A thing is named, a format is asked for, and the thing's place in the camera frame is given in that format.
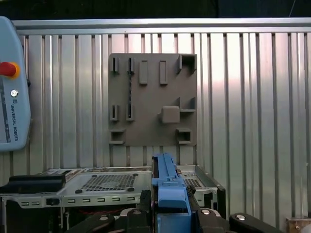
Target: corrugated metal wall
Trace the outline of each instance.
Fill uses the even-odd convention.
[[[311,20],[288,27],[284,21],[272,27],[270,19],[236,21],[235,27],[225,20],[218,27],[212,20],[183,21],[184,27],[96,21],[91,29],[16,22],[32,82],[33,124],[26,149],[0,156],[2,183],[50,167],[145,166],[153,153],[166,151],[223,184],[230,213],[247,212],[282,229],[286,217],[307,215],[311,33],[303,24]],[[197,54],[196,148],[109,147],[113,52]]]

